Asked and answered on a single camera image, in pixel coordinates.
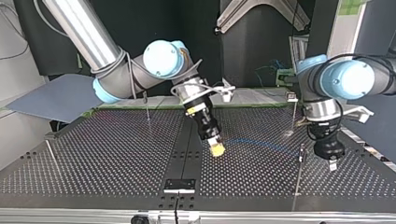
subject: gray panel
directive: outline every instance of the gray panel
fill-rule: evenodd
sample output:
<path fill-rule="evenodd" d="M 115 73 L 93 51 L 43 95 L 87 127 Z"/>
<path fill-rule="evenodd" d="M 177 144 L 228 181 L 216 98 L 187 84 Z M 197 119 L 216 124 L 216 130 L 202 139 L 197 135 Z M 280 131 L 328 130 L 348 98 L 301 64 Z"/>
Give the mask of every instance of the gray panel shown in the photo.
<path fill-rule="evenodd" d="M 327 54 L 339 0 L 316 0 L 306 58 Z"/>
<path fill-rule="evenodd" d="M 191 126 L 183 123 L 180 110 L 151 111 L 150 120 L 145 110 L 96 112 L 51 142 L 56 160 L 43 148 L 0 173 L 0 204 L 173 209 L 163 184 L 181 177 L 184 160 L 172 156 L 186 150 Z"/>
<path fill-rule="evenodd" d="M 7 105 L 7 108 L 44 119 L 70 123 L 102 103 L 92 86 L 93 77 L 63 75 Z"/>
<path fill-rule="evenodd" d="M 230 0 L 221 0 L 220 8 Z M 224 35 L 221 35 L 224 77 L 237 87 L 260 87 L 254 73 L 278 59 L 290 64 L 291 24 L 270 6 L 251 9 Z M 261 75 L 263 86 L 275 86 L 276 73 L 266 69 Z"/>
<path fill-rule="evenodd" d="M 296 211 L 396 212 L 396 174 L 359 144 L 340 134 L 346 156 L 339 169 L 313 152 L 305 128 L 291 137 L 291 108 L 217 109 L 226 153 L 213 158 L 208 146 L 192 138 L 183 178 L 196 178 L 199 192 L 185 195 L 184 207 L 204 211 L 292 211 L 300 145 L 308 158 Z"/>
<path fill-rule="evenodd" d="M 396 29 L 396 1 L 375 0 L 367 3 L 355 52 L 385 55 Z M 393 96 L 367 96 L 353 105 L 364 105 L 375 114 L 364 125 L 345 122 L 345 125 L 391 161 L 396 161 L 396 99 Z"/>

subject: cable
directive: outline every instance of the cable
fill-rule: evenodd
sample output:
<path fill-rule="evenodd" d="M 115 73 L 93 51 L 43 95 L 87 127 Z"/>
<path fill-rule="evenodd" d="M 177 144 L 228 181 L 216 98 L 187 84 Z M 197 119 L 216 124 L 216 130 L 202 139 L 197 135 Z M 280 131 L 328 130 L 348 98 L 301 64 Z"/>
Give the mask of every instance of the cable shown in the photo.
<path fill-rule="evenodd" d="M 172 87 L 172 89 L 171 89 L 172 95 L 178 97 L 177 88 L 178 88 L 178 87 L 182 87 L 182 86 L 198 86 L 198 87 L 205 88 L 205 89 L 207 89 L 207 90 L 214 91 L 214 92 L 216 92 L 216 93 L 218 93 L 218 94 L 223 94 L 222 91 L 219 91 L 219 90 L 217 90 L 217 89 L 215 89 L 215 88 L 213 88 L 213 87 L 210 87 L 210 86 L 206 86 L 206 85 L 204 85 L 204 84 L 198 84 L 198 83 L 182 83 L 182 84 L 178 84 L 178 85 Z"/>
<path fill-rule="evenodd" d="M 18 13 L 17 11 L 15 11 L 15 9 L 9 5 L 7 5 L 4 2 L 0 2 L 0 7 L 5 7 L 8 10 L 10 10 L 12 12 L 12 14 L 14 14 L 14 16 L 16 18 L 18 18 Z M 19 31 L 17 29 L 17 27 L 14 25 L 14 23 L 12 23 L 12 21 L 9 19 L 9 17 L 6 15 L 6 13 L 3 12 L 3 10 L 0 9 L 0 13 L 3 15 L 3 17 L 9 22 L 9 24 L 11 25 L 11 27 L 14 29 L 14 31 L 24 40 L 26 40 L 26 38 L 24 37 L 23 31 Z"/>
<path fill-rule="evenodd" d="M 8 9 L 15 15 L 15 17 L 18 18 L 17 12 L 16 12 L 16 11 L 14 10 L 14 8 L 12 8 L 11 6 L 9 6 L 9 5 L 7 5 L 7 4 L 5 4 L 5 3 L 3 3 L 3 2 L 0 2 L 0 7 L 8 8 Z M 15 30 L 15 32 L 17 33 L 17 35 L 19 35 L 24 41 L 26 41 L 24 35 L 17 29 L 17 27 L 12 23 L 12 21 L 11 21 L 11 20 L 8 18 L 8 16 L 3 12 L 3 10 L 0 9 L 0 13 L 6 18 L 6 20 L 9 22 L 9 24 L 11 24 L 12 28 Z M 24 48 L 24 50 L 23 50 L 21 53 L 18 53 L 18 54 L 12 55 L 12 56 L 7 56 L 7 57 L 4 57 L 4 58 L 0 58 L 0 61 L 1 61 L 1 60 L 13 59 L 13 58 L 19 57 L 19 56 L 21 56 L 22 54 L 24 54 L 28 49 L 29 49 L 29 44 L 26 42 L 26 47 Z"/>
<path fill-rule="evenodd" d="M 43 20 L 43 22 L 46 23 L 46 24 L 48 25 L 48 27 L 49 27 L 51 30 L 55 31 L 56 33 L 58 33 L 58 34 L 60 34 L 60 35 L 69 37 L 69 36 L 68 36 L 67 34 L 65 34 L 64 32 L 62 32 L 62 31 L 56 29 L 55 27 L 53 27 L 53 26 L 50 24 L 50 22 L 47 21 L 47 19 L 46 19 L 46 18 L 44 17 L 44 15 L 43 15 L 43 12 L 42 12 L 41 9 L 40 9 L 40 6 L 38 5 L 38 0 L 35 0 L 34 3 L 35 3 L 35 10 L 37 11 L 38 15 L 41 17 L 41 20 Z"/>
<path fill-rule="evenodd" d="M 291 20 L 291 51 L 292 51 L 292 59 L 294 60 L 294 65 L 297 64 L 296 55 L 294 51 L 294 22 L 296 20 L 296 14 L 298 10 L 298 1 L 296 1 L 296 6 L 294 8 L 293 19 Z"/>
<path fill-rule="evenodd" d="M 128 71 L 129 71 L 129 75 L 131 78 L 131 91 L 132 91 L 132 96 L 134 97 L 134 99 L 136 99 L 136 92 L 134 90 L 134 72 L 132 71 L 132 64 L 131 64 L 131 56 L 129 55 L 129 53 L 126 53 L 126 58 L 127 58 L 127 62 L 128 62 Z"/>
<path fill-rule="evenodd" d="M 26 44 L 25 49 L 21 53 L 18 53 L 18 54 L 12 55 L 12 56 L 8 56 L 8 57 L 4 57 L 4 58 L 0 58 L 0 60 L 13 59 L 13 58 L 19 57 L 22 54 L 24 54 L 28 49 L 29 49 L 29 44 Z"/>

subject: white cable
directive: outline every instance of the white cable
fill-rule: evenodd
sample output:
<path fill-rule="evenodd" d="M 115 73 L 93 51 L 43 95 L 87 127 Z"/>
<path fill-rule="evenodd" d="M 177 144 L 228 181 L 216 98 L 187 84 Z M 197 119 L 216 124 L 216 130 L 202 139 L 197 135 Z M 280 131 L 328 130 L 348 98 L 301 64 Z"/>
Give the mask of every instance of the white cable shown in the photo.
<path fill-rule="evenodd" d="M 198 83 L 182 83 L 182 84 L 178 84 L 178 85 L 172 87 L 172 89 L 171 89 L 172 95 L 178 97 L 177 88 L 182 87 L 182 86 L 198 86 L 198 87 L 202 87 L 202 88 L 205 88 L 205 89 L 207 89 L 207 90 L 210 90 L 210 91 L 214 91 L 214 92 L 216 92 L 216 93 L 218 93 L 218 94 L 223 94 L 222 91 L 219 91 L 218 89 L 213 88 L 213 87 L 210 87 L 210 86 L 206 86 L 206 85 L 204 85 L 204 84 L 198 84 Z"/>
<path fill-rule="evenodd" d="M 38 0 L 35 0 L 35 10 L 37 11 L 38 15 L 41 17 L 41 20 L 43 20 L 44 23 L 46 23 L 48 25 L 48 27 L 55 31 L 56 33 L 60 34 L 60 35 L 64 35 L 66 37 L 69 37 L 67 34 L 65 34 L 62 31 L 59 31 L 58 29 L 56 29 L 55 27 L 53 27 L 49 21 L 47 21 L 47 19 L 44 17 L 43 12 L 40 9 L 40 6 L 38 5 Z"/>

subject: black cable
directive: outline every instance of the black cable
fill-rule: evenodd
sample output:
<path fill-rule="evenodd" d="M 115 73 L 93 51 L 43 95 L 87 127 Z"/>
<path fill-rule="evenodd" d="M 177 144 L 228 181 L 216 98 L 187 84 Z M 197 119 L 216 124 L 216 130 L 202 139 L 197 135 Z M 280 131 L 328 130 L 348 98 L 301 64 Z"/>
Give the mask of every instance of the black cable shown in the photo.
<path fill-rule="evenodd" d="M 294 22 L 296 20 L 296 14 L 297 14 L 297 10 L 298 10 L 298 1 L 296 1 L 296 7 L 294 8 L 294 13 L 293 13 L 293 19 L 291 20 L 291 51 L 292 51 L 292 58 L 294 60 L 294 64 L 297 64 L 297 60 L 295 57 L 295 51 L 294 51 Z"/>
<path fill-rule="evenodd" d="M 26 50 L 28 50 L 28 49 L 29 49 L 29 44 L 26 44 L 26 48 L 21 53 L 18 53 L 18 54 L 12 55 L 12 56 L 8 56 L 8 57 L 4 57 L 4 58 L 0 58 L 0 60 L 13 59 L 13 58 L 19 57 L 22 54 L 24 54 L 26 52 Z"/>

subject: end effector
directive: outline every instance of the end effector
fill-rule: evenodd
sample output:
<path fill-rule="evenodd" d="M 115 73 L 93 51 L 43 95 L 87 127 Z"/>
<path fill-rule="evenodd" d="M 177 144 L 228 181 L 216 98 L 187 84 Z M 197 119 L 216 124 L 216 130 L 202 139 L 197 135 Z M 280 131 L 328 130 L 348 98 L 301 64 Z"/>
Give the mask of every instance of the end effector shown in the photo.
<path fill-rule="evenodd" d="M 121 69 L 119 73 L 115 71 L 111 74 L 108 82 L 97 78 L 94 88 L 98 97 L 104 102 L 114 103 L 125 96 L 132 95 L 133 89 L 128 85 L 121 88 L 125 83 L 131 85 L 131 82 L 127 81 L 130 79 L 136 84 L 137 92 L 164 80 L 172 80 L 174 88 L 171 92 L 180 98 L 186 109 L 186 115 L 196 121 L 201 139 L 208 141 L 213 156 L 222 155 L 224 146 L 220 138 L 221 128 L 212 115 L 213 104 L 209 93 L 218 92 L 223 96 L 224 101 L 229 101 L 234 87 L 207 86 L 206 81 L 199 76 L 197 71 L 201 60 L 194 64 L 189 51 L 181 41 L 154 41 L 146 47 L 144 54 L 136 57 L 133 62 L 133 72 L 130 75 Z M 113 95 L 120 91 L 123 91 L 122 98 Z"/>
<path fill-rule="evenodd" d="M 297 64 L 297 77 L 308 121 L 308 135 L 315 140 L 315 154 L 335 161 L 345 155 L 345 146 L 338 140 L 341 120 L 346 116 L 359 122 L 374 113 L 364 106 L 341 105 L 336 99 L 356 100 L 365 95 L 396 92 L 393 59 L 358 57 L 330 63 L 325 55 L 308 58 Z"/>

